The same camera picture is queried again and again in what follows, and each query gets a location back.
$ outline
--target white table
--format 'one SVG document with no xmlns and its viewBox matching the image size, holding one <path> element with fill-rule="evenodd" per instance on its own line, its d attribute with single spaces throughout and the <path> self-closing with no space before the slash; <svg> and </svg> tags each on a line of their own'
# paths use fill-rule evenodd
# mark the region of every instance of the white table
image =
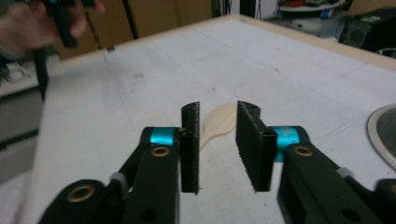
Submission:
<svg viewBox="0 0 396 224">
<path fill-rule="evenodd" d="M 121 45 L 51 71 L 22 223 L 36 223 L 66 185 L 108 183 L 146 126 L 179 126 L 180 108 L 247 101 L 267 125 L 301 125 L 311 140 L 372 189 L 396 178 L 375 153 L 366 120 L 396 102 L 396 62 L 239 16 Z M 198 196 L 181 194 L 180 223 L 282 223 L 272 192 L 254 193 L 234 132 L 201 152 Z"/>
</svg>

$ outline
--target blue object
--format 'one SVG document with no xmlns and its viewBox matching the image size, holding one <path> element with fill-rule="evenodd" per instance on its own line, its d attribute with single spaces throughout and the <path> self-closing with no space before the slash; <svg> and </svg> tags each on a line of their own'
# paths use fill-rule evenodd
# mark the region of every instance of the blue object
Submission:
<svg viewBox="0 0 396 224">
<path fill-rule="evenodd" d="M 175 128 L 153 128 L 150 143 L 172 146 L 174 144 Z"/>
<path fill-rule="evenodd" d="M 274 126 L 273 129 L 277 134 L 277 153 L 275 161 L 282 162 L 283 151 L 290 144 L 300 143 L 300 136 L 298 135 L 297 130 L 292 126 Z"/>
</svg>

